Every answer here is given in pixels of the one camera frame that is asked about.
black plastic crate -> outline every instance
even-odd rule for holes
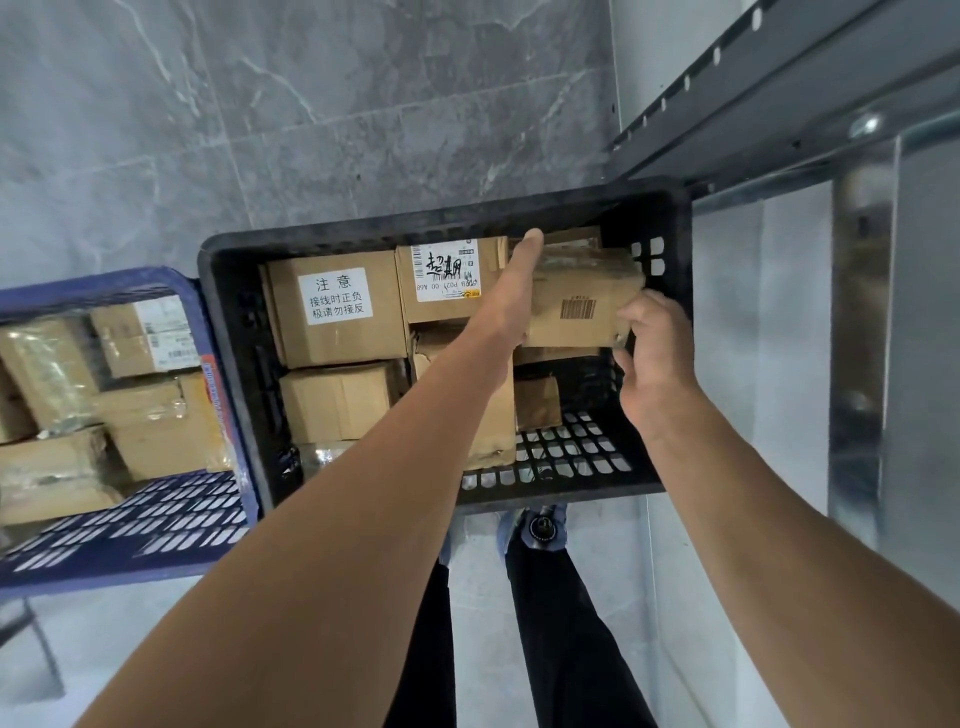
[[[401,245],[495,235],[521,236],[599,225],[605,247],[630,249],[647,284],[691,312],[690,202],[673,181],[597,187],[402,215],[225,233],[201,248],[201,286],[213,325],[254,485],[271,510],[302,484],[278,381],[276,356],[257,265],[306,255],[391,250]],[[558,378],[564,427],[517,435],[513,466],[465,473],[458,510],[662,491],[636,432],[617,402],[619,377],[609,351],[600,357],[524,365],[516,375]]]

black pants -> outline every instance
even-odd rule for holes
[[[534,551],[514,541],[507,575],[540,728],[656,728],[566,550]],[[440,564],[430,575],[388,728],[456,725],[447,577]]]

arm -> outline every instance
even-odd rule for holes
[[[680,307],[621,312],[621,402],[733,628],[795,728],[960,725],[960,616],[767,467],[700,390]]]
[[[383,724],[542,243],[527,234],[416,386],[160,621],[78,726]]]

crate grid bottom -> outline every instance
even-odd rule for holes
[[[233,473],[155,479],[60,519],[0,558],[0,597],[203,573],[249,529]]]

tile floor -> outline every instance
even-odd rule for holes
[[[704,725],[656,640],[644,497],[570,506],[569,551],[661,728]],[[457,519],[450,568],[458,720],[461,726],[535,726],[533,700],[497,516]],[[196,579],[114,587],[33,600],[57,655],[66,695],[36,700],[48,682],[36,639],[0,651],[0,724],[65,728]]]

